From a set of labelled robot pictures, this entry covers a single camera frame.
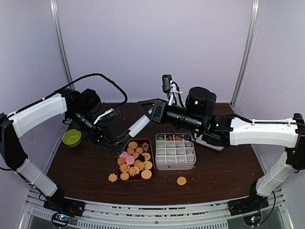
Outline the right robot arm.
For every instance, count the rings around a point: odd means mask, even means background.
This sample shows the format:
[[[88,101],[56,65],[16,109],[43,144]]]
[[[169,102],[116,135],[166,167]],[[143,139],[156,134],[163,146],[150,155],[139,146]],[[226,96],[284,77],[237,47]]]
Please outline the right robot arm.
[[[272,168],[251,185],[246,198],[231,200],[232,216],[260,211],[268,206],[268,196],[293,173],[305,168],[305,122],[295,113],[283,120],[247,119],[237,114],[214,115],[216,94],[202,87],[193,87],[185,107],[162,99],[138,102],[148,118],[155,123],[168,123],[193,134],[193,142],[214,150],[224,147],[257,144],[285,147]]]

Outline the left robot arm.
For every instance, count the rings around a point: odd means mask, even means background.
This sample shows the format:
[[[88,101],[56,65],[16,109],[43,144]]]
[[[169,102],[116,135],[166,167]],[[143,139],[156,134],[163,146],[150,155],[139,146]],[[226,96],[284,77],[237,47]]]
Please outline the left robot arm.
[[[55,133],[43,131],[45,122],[63,115],[76,123],[93,144],[110,146],[115,138],[108,128],[115,108],[93,117],[92,109],[100,102],[92,89],[82,93],[69,88],[58,89],[50,95],[10,114],[0,115],[0,154],[8,170],[15,172],[44,200],[44,207],[68,216],[82,216],[85,203],[65,197],[65,192],[38,165],[51,157]]]

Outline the white handled metal tongs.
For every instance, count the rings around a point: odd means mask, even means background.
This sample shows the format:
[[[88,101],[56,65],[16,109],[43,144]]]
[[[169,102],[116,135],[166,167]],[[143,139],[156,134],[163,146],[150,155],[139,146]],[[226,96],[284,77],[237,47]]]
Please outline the white handled metal tongs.
[[[124,132],[124,137],[122,140],[117,141],[110,147],[108,147],[108,153],[113,157],[118,157],[129,144],[129,142],[140,133],[150,122],[150,119],[143,115],[138,119],[132,126],[129,127],[127,131]]]

